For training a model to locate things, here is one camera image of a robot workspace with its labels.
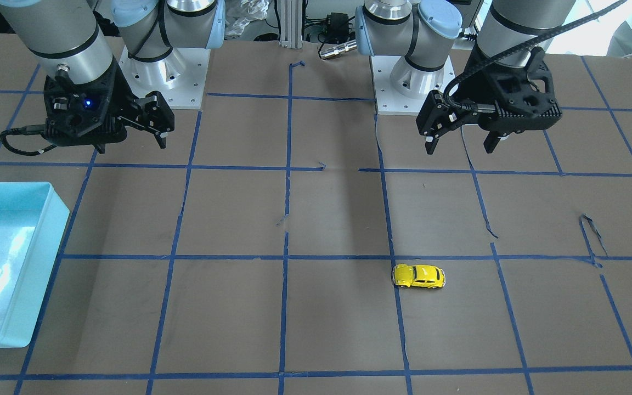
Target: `toy car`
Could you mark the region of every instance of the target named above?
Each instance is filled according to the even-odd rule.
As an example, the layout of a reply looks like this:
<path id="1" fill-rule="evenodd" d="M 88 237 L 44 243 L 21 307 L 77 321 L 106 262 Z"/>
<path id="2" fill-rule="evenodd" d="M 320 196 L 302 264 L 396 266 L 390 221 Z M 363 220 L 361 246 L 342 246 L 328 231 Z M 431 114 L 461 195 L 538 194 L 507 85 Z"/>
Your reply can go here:
<path id="1" fill-rule="evenodd" d="M 392 283 L 406 288 L 442 288 L 445 285 L 445 272 L 431 265 L 400 263 L 392 269 Z"/>

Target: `black cable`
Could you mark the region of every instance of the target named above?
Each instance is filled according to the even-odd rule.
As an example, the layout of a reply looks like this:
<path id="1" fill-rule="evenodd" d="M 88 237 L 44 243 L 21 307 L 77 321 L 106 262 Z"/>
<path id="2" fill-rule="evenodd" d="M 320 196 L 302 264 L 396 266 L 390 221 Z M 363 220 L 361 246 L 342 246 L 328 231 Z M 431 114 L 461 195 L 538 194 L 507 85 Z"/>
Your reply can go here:
<path id="1" fill-rule="evenodd" d="M 11 152 L 18 154 L 18 155 L 24 155 L 24 156 L 37 156 L 43 153 L 47 153 L 48 151 L 52 150 L 53 148 L 57 147 L 57 145 L 48 145 L 47 147 L 41 149 L 41 150 L 37 150 L 37 151 L 22 151 L 19 150 L 17 148 L 14 148 L 11 146 L 11 144 L 8 142 L 7 137 L 9 136 L 32 136 L 35 134 L 42 134 L 43 130 L 45 130 L 45 125 L 33 125 L 30 127 L 23 127 L 23 128 L 8 128 L 7 130 L 3 131 L 2 133 L 0 133 L 0 140 L 2 141 L 2 145 L 7 148 L 7 150 L 10 150 Z"/>
<path id="2" fill-rule="evenodd" d="M 277 35 L 278 37 L 278 41 L 281 41 L 281 22 L 279 21 L 279 11 L 277 10 L 278 5 L 277 5 L 277 0 L 274 0 L 274 16 L 276 17 L 276 29 L 279 30 L 279 33 Z"/>
<path id="3" fill-rule="evenodd" d="M 504 52 L 498 53 L 497 55 L 492 56 L 491 58 L 487 58 L 487 60 L 482 61 L 481 63 L 478 63 L 477 65 L 471 67 L 469 70 L 467 70 L 466 72 L 462 73 L 461 75 L 455 77 L 445 88 L 444 92 L 443 92 L 443 100 L 445 100 L 445 102 L 454 108 L 457 108 L 459 110 L 465 110 L 465 111 L 476 111 L 476 105 L 471 105 L 471 104 L 462 104 L 462 103 L 458 103 L 457 100 L 455 100 L 454 98 L 450 97 L 450 90 L 452 90 L 453 87 L 455 87 L 456 85 L 458 85 L 459 83 L 463 82 L 464 80 L 466 80 L 469 77 L 472 77 L 472 75 L 477 74 L 478 72 L 481 72 L 482 70 L 484 70 L 485 68 L 489 67 L 489 65 L 492 65 L 496 62 L 498 62 L 499 60 L 502 60 L 504 58 L 507 58 L 511 55 L 514 55 L 515 53 L 519 53 L 522 50 L 527 50 L 531 47 L 535 47 L 536 45 L 538 45 L 539 43 L 542 43 L 546 40 L 549 40 L 550 38 L 553 38 L 557 35 L 561 35 L 562 33 L 565 32 L 569 32 L 570 30 L 582 26 L 587 22 L 590 22 L 592 20 L 595 20 L 601 16 L 606 15 L 607 13 L 615 10 L 616 8 L 618 8 L 620 5 L 622 5 L 623 3 L 627 2 L 627 0 L 618 0 L 617 2 L 613 3 L 612 5 L 609 5 L 609 7 L 604 8 L 603 10 L 599 11 L 599 12 L 595 12 L 591 15 L 587 15 L 584 18 L 575 20 L 574 22 L 570 22 L 567 23 L 567 25 L 562 25 L 560 27 L 556 27 L 552 30 L 550 30 L 547 33 L 543 33 L 540 36 L 537 36 L 535 38 L 531 38 L 530 40 L 526 40 L 525 42 L 520 43 L 519 45 L 516 45 L 514 47 L 511 47 L 507 50 L 505 50 Z"/>
<path id="4" fill-rule="evenodd" d="M 153 35 L 153 32 L 155 32 L 155 28 L 158 26 L 158 24 L 160 24 L 160 18 L 162 18 L 163 13 L 160 12 L 160 7 L 165 7 L 165 0 L 159 0 L 157 3 L 157 13 L 155 15 L 155 22 L 153 22 L 153 27 L 150 28 L 150 30 L 148 31 L 148 33 L 145 34 L 145 36 L 143 37 L 142 40 L 140 40 L 140 43 L 138 43 L 138 48 L 136 48 L 136 50 L 134 50 L 133 53 L 131 53 L 130 48 L 128 49 L 128 58 L 129 59 L 135 59 L 136 55 L 138 55 L 138 53 L 140 53 L 140 50 L 143 49 L 143 45 L 145 45 L 146 42 L 148 42 L 148 38 L 150 38 L 151 35 Z"/>

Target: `plastic tray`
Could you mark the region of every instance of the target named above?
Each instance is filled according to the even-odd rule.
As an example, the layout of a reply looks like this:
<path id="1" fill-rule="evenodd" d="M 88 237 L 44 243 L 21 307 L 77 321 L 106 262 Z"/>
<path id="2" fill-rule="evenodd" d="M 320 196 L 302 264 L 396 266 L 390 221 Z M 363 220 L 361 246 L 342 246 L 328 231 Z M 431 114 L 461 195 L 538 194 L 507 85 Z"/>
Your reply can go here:
<path id="1" fill-rule="evenodd" d="M 50 183 L 0 183 L 0 348 L 30 343 L 69 214 Z"/>

